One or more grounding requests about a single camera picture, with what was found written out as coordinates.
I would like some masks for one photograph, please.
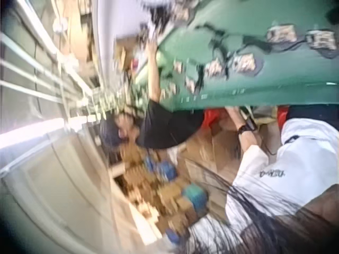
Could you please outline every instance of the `fluorescent light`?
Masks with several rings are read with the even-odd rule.
[[[78,132],[83,128],[83,124],[87,123],[87,116],[76,116],[68,119],[69,126],[75,131]]]
[[[53,22],[53,31],[54,33],[61,34],[68,29],[68,21],[65,17],[62,18],[55,18]]]
[[[65,121],[62,118],[56,118],[39,123],[33,123],[13,131],[9,131],[0,135],[0,149],[28,141],[37,137],[62,129]]]
[[[82,98],[79,101],[77,101],[76,106],[77,107],[84,107],[84,106],[87,106],[88,103],[89,103],[89,100],[88,100],[88,98],[85,97],[85,98]]]
[[[95,121],[96,121],[96,115],[89,115],[89,116],[87,117],[87,121],[88,121],[88,123],[93,123],[93,122],[95,122]]]

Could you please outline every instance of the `black wristwatch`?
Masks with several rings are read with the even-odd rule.
[[[247,124],[244,124],[238,129],[238,135],[243,134],[245,131],[253,131]]]
[[[253,119],[249,117],[246,119],[246,124],[244,124],[238,129],[238,135],[243,134],[243,132],[245,131],[255,131],[257,129],[258,129],[257,125],[255,124]]]

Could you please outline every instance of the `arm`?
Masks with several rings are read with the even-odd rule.
[[[157,44],[155,40],[147,42],[146,51],[148,54],[148,97],[154,102],[159,102],[161,89],[156,60]]]
[[[245,119],[240,114],[238,107],[225,107],[227,110],[230,118],[234,122],[236,129],[239,130],[239,128],[246,124]],[[257,145],[258,141],[255,138],[255,135],[252,131],[245,131],[243,134],[239,136],[240,139],[240,145],[242,146],[242,150],[246,152],[251,145]]]

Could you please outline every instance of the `blue container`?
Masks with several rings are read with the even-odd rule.
[[[204,210],[207,205],[207,193],[196,184],[187,186],[183,191],[182,195],[187,197],[193,204],[196,212]]]
[[[180,236],[177,233],[175,233],[172,229],[166,229],[165,233],[168,239],[171,241],[171,243],[179,244],[181,242]]]
[[[156,168],[156,163],[154,162],[151,156],[147,156],[144,160],[144,163],[149,172],[154,172]]]
[[[161,162],[157,165],[157,172],[164,181],[170,182],[177,177],[175,167],[168,161]]]

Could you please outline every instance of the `green tablecloth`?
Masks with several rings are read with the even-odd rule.
[[[194,27],[205,22],[236,34],[249,34],[265,40],[267,29],[276,24],[294,24],[300,34],[311,29],[337,29],[326,19],[334,6],[325,0],[206,0],[198,8],[195,19],[186,28],[175,29],[159,46],[159,64],[163,74],[172,69],[174,59],[187,63],[213,60],[208,43],[213,37],[207,30]],[[228,50],[239,49],[242,36],[223,40]],[[173,72],[179,94],[162,103],[171,110],[223,107],[225,105],[281,105],[339,103],[339,57],[326,59],[305,43],[295,51],[266,55],[250,46],[242,53],[252,52],[264,59],[264,67],[256,77],[232,74],[228,80],[204,79],[204,88],[194,96],[184,87],[186,75],[197,80],[195,66],[187,64],[186,72]],[[138,77],[147,82],[147,68]],[[161,86],[169,80],[162,78]]]

